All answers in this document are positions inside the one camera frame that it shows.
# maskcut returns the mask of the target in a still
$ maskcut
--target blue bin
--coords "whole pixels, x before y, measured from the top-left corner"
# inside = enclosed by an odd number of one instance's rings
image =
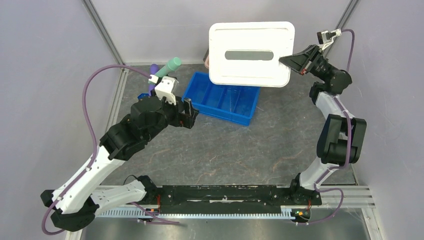
[[[201,114],[248,126],[255,112],[260,87],[216,85],[209,74],[195,72],[183,95]]]

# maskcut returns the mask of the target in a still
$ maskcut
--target black cable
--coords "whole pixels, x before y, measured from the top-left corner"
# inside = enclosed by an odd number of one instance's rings
[[[126,181],[128,180],[128,178],[129,178],[129,177],[131,177],[131,176],[132,176],[132,177],[134,177],[135,179],[137,179],[137,177],[136,177],[135,175],[132,175],[132,174],[131,174],[131,175],[129,175],[129,176],[127,176],[127,177],[125,178],[125,180],[123,181],[123,184],[122,184],[122,185],[125,185],[125,182],[126,182]]]

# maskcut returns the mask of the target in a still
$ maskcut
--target cable connector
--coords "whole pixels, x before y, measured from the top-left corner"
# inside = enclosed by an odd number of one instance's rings
[[[150,78],[148,80],[148,84],[157,84],[159,81],[159,77],[156,75],[151,74]]]

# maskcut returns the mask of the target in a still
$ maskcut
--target purple cable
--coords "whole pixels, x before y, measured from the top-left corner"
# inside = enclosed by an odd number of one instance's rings
[[[159,71],[159,66],[157,64],[152,64],[150,65],[150,74],[151,75],[155,75],[157,72]],[[155,85],[154,84],[149,84],[148,86],[148,95],[151,96],[151,91],[155,89]]]
[[[150,74],[148,74],[147,72],[145,72],[145,71],[142,71],[142,70],[139,70],[139,69],[137,69],[137,68],[135,68],[135,67],[132,67],[132,66],[126,66],[126,65],[120,65],[120,64],[113,64],[113,65],[108,65],[108,66],[104,66],[104,67],[102,67],[102,68],[100,68],[100,69],[98,69],[97,71],[95,71],[88,79],[87,79],[87,81],[85,82],[85,85],[84,85],[84,88],[83,88],[83,90],[82,90],[82,111],[84,112],[84,117],[85,117],[85,122],[87,123],[87,126],[88,126],[88,130],[90,131],[90,135],[91,135],[91,139],[92,139],[92,144],[93,144],[93,153],[92,153],[92,156],[91,156],[91,159],[90,159],[90,161],[88,162],[88,164],[87,164],[87,166],[85,167],[86,169],[90,169],[91,168],[91,166],[93,165],[93,163],[94,163],[94,161],[96,160],[96,158],[97,158],[97,139],[96,139],[96,135],[95,135],[95,133],[94,133],[94,130],[93,130],[93,126],[92,126],[92,124],[91,124],[91,122],[90,122],[90,119],[89,119],[89,114],[88,114],[88,112],[87,112],[87,104],[86,104],[86,96],[87,96],[87,89],[89,88],[89,85],[90,85],[90,82],[94,79],[94,77],[97,75],[97,74],[99,74],[99,73],[101,73],[101,72],[103,72],[104,70],[106,70],[106,69],[112,69],[112,68],[124,68],[124,69],[129,69],[129,70],[132,70],[132,71],[134,71],[134,72],[137,72],[137,73],[139,73],[139,74],[141,74],[141,75],[143,75],[143,76],[145,76],[145,77],[147,77],[147,78],[151,78],[150,77]],[[45,214],[44,214],[44,216],[43,216],[43,218],[42,218],[42,222],[41,222],[41,229],[42,229],[42,232],[43,233],[45,233],[46,235],[56,235],[56,234],[60,234],[60,233],[62,233],[64,230],[63,229],[61,229],[61,230],[59,230],[59,231],[54,231],[54,232],[51,232],[51,231],[48,231],[47,229],[46,229],[46,221],[47,221],[47,217],[49,216],[49,214],[50,214],[50,212],[52,211],[52,209],[56,206],[56,204],[58,204],[58,202],[59,202],[59,199],[61,199],[61,198],[63,198],[64,197],[64,195],[69,191],[69,189],[71,189],[72,188],[72,186],[73,185],[75,185],[75,183],[79,180],[79,179],[81,179],[83,176],[84,176],[84,174],[86,173],[87,171],[85,170],[83,170],[82,172],[80,172],[79,174],[78,174],[78,176],[76,176],[76,178],[74,179],[74,180],[72,180],[71,182],[70,182],[70,184],[68,184],[68,186],[66,186],[65,187],[65,189],[59,194],[59,196],[57,197],[57,199],[48,207],[48,209],[47,209],[47,211],[45,212]]]
[[[341,32],[342,33],[350,32],[352,34],[352,43],[350,45],[350,53],[349,53],[349,58],[347,60],[347,67],[346,67],[346,71],[349,72],[349,68],[351,67],[352,53],[354,52],[355,32],[352,29],[342,29]]]
[[[176,225],[176,224],[180,224],[179,221],[169,221],[169,220],[165,220],[162,218],[159,218],[153,214],[151,214],[149,211],[147,211],[146,209],[144,209],[142,206],[138,205],[136,202],[130,202],[132,205],[136,206],[137,208],[141,209],[145,214],[149,215],[150,217],[161,221],[161,222],[146,222],[146,224],[153,224],[153,225]]]
[[[349,68],[351,66],[351,60],[352,60],[352,53],[354,51],[354,44],[355,44],[355,32],[352,29],[342,29],[341,30],[342,33],[344,32],[350,32],[352,34],[352,43],[350,46],[350,53],[349,53],[349,59],[347,60],[347,67],[346,67],[346,71],[349,72]],[[334,166],[334,167],[330,167],[327,171],[324,172],[323,175],[321,175],[318,180],[316,180],[316,183],[319,183],[323,180],[323,178],[325,178],[327,176],[327,174],[330,173],[330,170],[343,170],[346,169],[349,165],[349,160],[351,158],[351,146],[352,146],[352,123],[350,121],[350,117],[349,114],[347,112],[347,110],[343,107],[342,103],[340,102],[340,100],[337,97],[333,97],[335,103],[337,104],[338,108],[343,112],[344,116],[347,119],[347,149],[346,149],[346,159],[344,161],[344,165],[343,166]],[[339,191],[340,192],[340,202],[338,203],[338,206],[336,207],[336,209],[334,210],[334,212],[327,216],[324,217],[323,219],[320,220],[316,220],[316,221],[311,221],[308,223],[305,222],[299,222],[298,224],[300,225],[310,225],[310,224],[318,224],[318,223],[322,223],[326,220],[329,220],[330,218],[334,217],[336,215],[336,213],[340,210],[340,207],[342,207],[343,204],[343,198],[345,197],[343,190],[339,187],[333,187],[333,188],[329,188],[326,190],[320,190],[319,188],[317,188],[317,184],[315,183],[314,185],[314,189],[315,191],[317,191],[318,193],[327,193],[327,192],[331,192],[331,191]]]

